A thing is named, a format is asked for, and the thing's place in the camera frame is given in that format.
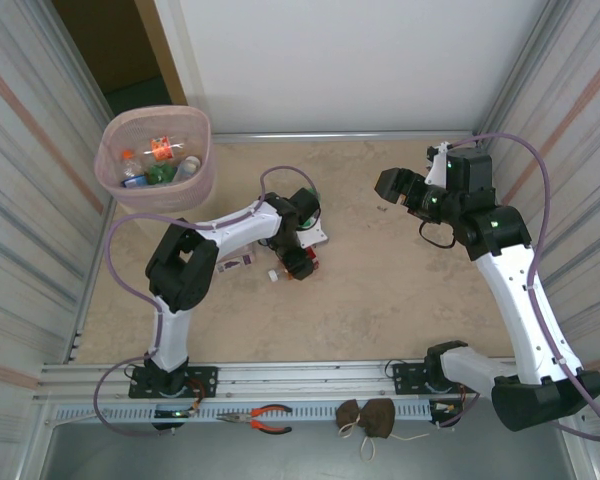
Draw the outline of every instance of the pliers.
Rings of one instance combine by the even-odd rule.
[[[254,420],[255,417],[262,415],[267,412],[286,412],[291,413],[293,410],[286,405],[278,405],[271,404],[265,405],[261,408],[254,408],[251,410],[251,413],[238,413],[238,412],[229,412],[222,413],[218,415],[216,418],[218,420],[222,420],[224,422],[233,422],[233,423],[249,423],[251,424],[251,428],[256,428],[261,432],[268,433],[269,435],[283,435],[285,433],[289,433],[291,431],[291,427],[270,427],[263,423],[260,423],[257,420]]]

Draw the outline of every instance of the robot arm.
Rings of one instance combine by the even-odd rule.
[[[149,290],[162,307],[162,332],[158,351],[145,366],[152,377],[151,387],[165,395],[175,395],[182,388],[191,314],[209,290],[218,259],[249,243],[268,239],[294,278],[302,280],[313,272],[313,261],[301,247],[297,230],[320,208],[316,196],[302,188],[288,199],[268,193],[256,211],[258,203],[198,223],[208,229],[169,226],[147,265]],[[231,222],[248,212],[252,215],[246,219]],[[190,256],[185,260],[183,255]],[[156,312],[151,345],[155,345],[158,325]]]
[[[527,292],[533,260],[531,238],[519,212],[495,201],[491,157],[479,149],[448,151],[443,143],[427,151],[425,178],[411,170],[385,170],[376,192],[400,203],[423,222],[446,223],[484,275],[507,326],[515,368],[476,353],[464,342],[429,349],[430,383],[446,379],[490,398],[501,421],[513,431],[572,415],[586,405],[566,378],[545,339]],[[584,371],[565,340],[536,275],[532,288],[564,361],[592,397],[600,395],[600,374]]]

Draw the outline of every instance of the orange label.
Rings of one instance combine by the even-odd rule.
[[[166,136],[151,139],[151,152],[158,162],[173,158],[171,143],[169,143],[169,138]]]

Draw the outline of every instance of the corrugated metal wall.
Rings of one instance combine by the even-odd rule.
[[[63,360],[109,204],[92,173],[109,113],[51,15],[0,1],[0,478],[40,366]]]
[[[544,155],[552,211],[541,276],[556,317],[587,366],[600,369],[600,0],[570,2],[509,111],[492,129]],[[491,146],[495,182],[537,236],[542,181],[522,147]],[[589,429],[600,422],[585,411]]]

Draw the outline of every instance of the pink basket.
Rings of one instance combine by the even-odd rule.
[[[198,172],[190,179],[173,185],[121,186],[114,165],[122,152],[163,135],[189,139],[191,154],[202,163]],[[209,119],[197,108],[185,106],[147,107],[124,112],[105,129],[94,170],[98,181],[118,202],[135,210],[177,212],[196,207],[209,196],[216,176]]]

